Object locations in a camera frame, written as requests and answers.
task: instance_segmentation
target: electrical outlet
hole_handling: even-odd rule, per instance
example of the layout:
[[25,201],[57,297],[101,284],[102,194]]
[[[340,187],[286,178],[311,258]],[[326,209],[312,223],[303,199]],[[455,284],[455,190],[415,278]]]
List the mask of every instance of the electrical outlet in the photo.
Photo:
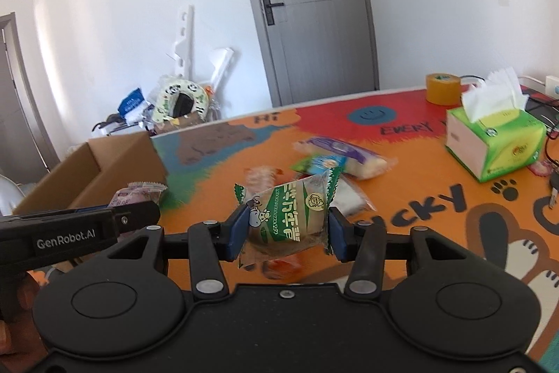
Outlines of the electrical outlet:
[[546,95],[559,99],[559,77],[546,76]]

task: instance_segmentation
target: packaged food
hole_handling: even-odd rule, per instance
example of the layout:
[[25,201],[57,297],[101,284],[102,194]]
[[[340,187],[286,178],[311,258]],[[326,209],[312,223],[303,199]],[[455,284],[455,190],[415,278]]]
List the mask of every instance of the packaged food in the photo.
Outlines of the packaged food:
[[303,260],[297,253],[262,263],[262,275],[269,280],[294,280],[303,269]]
[[362,210],[376,211],[367,195],[356,184],[343,176],[337,182],[336,195],[330,206],[337,207],[344,217],[349,217]]
[[553,174],[553,164],[547,159],[532,163],[528,166],[528,169],[540,177],[549,177]]
[[276,178],[282,170],[273,166],[257,166],[245,169],[245,183],[251,193],[259,193],[276,186]]
[[236,185],[239,203],[250,201],[248,238],[239,267],[278,259],[312,246],[328,245],[327,214],[334,199],[341,167],[250,196]]
[[327,169],[340,166],[344,167],[346,164],[346,157],[341,155],[315,155],[302,159],[300,162],[294,164],[291,169],[302,174],[322,174]]
[[120,189],[115,193],[109,207],[124,206],[143,201],[159,203],[161,194],[167,190],[167,186],[157,182],[131,182],[128,187]]
[[344,172],[359,180],[381,175],[396,164],[395,159],[388,160],[373,151],[324,136],[298,141],[293,146],[295,150],[307,155],[324,155],[329,152],[345,157]]

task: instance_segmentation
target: table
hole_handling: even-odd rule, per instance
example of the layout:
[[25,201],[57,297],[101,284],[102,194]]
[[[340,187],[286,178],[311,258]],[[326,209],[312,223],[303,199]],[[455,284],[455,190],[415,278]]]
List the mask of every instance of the table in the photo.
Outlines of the table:
[[[243,183],[248,168],[274,166],[291,180],[290,166],[303,158],[292,143],[301,139],[330,136],[396,158],[388,173],[359,182],[377,211],[353,219],[373,217],[398,234],[427,225],[528,284],[542,305],[529,354],[559,371],[559,209],[547,207],[548,179],[521,169],[478,183],[446,151],[445,119],[446,109],[428,103],[424,90],[409,90],[322,100],[155,137],[169,171],[161,224],[182,232],[203,220],[225,220],[237,206],[234,184]],[[351,267],[318,247],[301,256],[300,283],[335,281]],[[231,287],[270,282],[261,268],[223,269]],[[172,261],[169,276],[188,288],[185,261]],[[405,276],[403,261],[388,261],[384,287]]]

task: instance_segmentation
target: yellow tape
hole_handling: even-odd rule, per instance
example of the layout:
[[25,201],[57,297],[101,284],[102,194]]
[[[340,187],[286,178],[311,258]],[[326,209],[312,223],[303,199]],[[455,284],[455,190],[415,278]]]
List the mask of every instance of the yellow tape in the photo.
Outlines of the yellow tape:
[[433,73],[427,75],[427,101],[434,105],[460,105],[462,85],[460,78],[448,73]]

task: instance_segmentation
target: white chair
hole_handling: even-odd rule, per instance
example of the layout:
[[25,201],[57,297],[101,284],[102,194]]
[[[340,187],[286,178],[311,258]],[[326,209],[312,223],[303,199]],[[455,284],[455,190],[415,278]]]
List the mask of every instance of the white chair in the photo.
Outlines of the white chair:
[[0,215],[12,215],[23,197],[20,187],[0,174]]

